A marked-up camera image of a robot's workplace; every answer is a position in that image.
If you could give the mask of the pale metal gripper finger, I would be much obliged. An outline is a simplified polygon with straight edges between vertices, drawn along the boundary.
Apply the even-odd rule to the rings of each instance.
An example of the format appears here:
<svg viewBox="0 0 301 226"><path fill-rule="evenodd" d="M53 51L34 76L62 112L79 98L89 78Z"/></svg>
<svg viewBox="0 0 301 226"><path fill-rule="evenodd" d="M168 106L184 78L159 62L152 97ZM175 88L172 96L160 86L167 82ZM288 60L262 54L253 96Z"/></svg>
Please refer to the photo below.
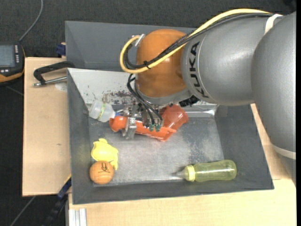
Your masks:
<svg viewBox="0 0 301 226"><path fill-rule="evenodd" d="M135 118L129 117L128 118L128 126L127 126L127 139L134 138L136 129L137 129L137 125L135 123Z"/></svg>
<svg viewBox="0 0 301 226"><path fill-rule="evenodd" d="M122 129L122 136L126 137L129 128L129 117L124 116L123 121L124 121L124 128Z"/></svg>

